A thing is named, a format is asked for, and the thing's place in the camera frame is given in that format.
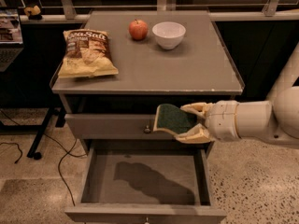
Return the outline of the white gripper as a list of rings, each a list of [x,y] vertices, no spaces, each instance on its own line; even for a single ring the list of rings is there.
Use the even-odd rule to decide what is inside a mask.
[[[239,139],[235,124],[235,114],[238,102],[219,101],[213,103],[192,103],[183,105],[180,109],[184,112],[196,115],[198,118],[206,118],[205,126],[197,124],[186,133],[175,136],[176,140],[183,144],[204,144],[212,141],[212,138],[222,142],[231,142]]]

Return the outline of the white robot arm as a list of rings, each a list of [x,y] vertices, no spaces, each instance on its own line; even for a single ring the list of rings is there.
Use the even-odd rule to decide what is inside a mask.
[[[299,148],[299,45],[295,47],[264,101],[193,103],[181,109],[200,121],[177,136],[185,144],[213,140],[258,139],[266,144]]]

